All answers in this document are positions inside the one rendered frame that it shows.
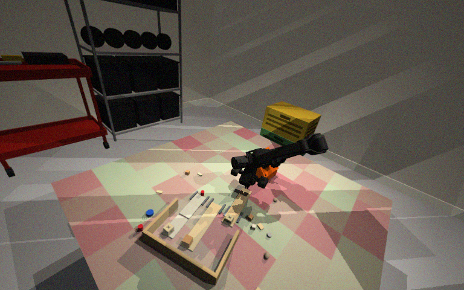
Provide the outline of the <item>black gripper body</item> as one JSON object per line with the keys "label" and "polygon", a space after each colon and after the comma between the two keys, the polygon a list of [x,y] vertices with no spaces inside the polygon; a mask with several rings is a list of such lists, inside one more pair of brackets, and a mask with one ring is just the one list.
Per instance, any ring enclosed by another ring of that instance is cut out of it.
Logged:
{"label": "black gripper body", "polygon": [[[253,172],[254,173],[254,179],[255,179],[255,182],[258,182],[257,185],[258,187],[261,187],[261,188],[265,188],[267,183],[268,183],[268,178],[264,177],[264,176],[261,176],[260,178],[258,178],[258,176],[256,175],[256,172],[257,172],[257,168],[256,169],[249,169],[249,167],[246,167],[245,169],[247,169],[247,172]],[[242,169],[232,169],[231,170],[231,175],[233,176],[237,176],[237,174],[242,174],[243,170]],[[255,183],[254,182],[254,183]]]}

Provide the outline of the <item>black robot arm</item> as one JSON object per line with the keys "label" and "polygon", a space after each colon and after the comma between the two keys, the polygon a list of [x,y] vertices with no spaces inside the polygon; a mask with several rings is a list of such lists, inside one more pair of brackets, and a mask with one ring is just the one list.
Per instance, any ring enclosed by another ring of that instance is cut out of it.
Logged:
{"label": "black robot arm", "polygon": [[[281,163],[284,163],[287,158],[308,153],[310,155],[317,155],[326,153],[328,145],[324,135],[321,133],[311,134],[306,136],[302,140],[298,140],[296,143],[288,144],[285,146],[277,147],[274,149],[254,149],[246,152],[246,156],[235,156],[231,159],[232,168],[242,169],[249,167],[249,169],[256,169],[262,167],[271,166],[273,168],[278,167]],[[251,153],[253,152],[253,153]],[[254,173],[247,172],[244,169],[240,178],[239,184],[245,187],[253,185],[255,182]]]}

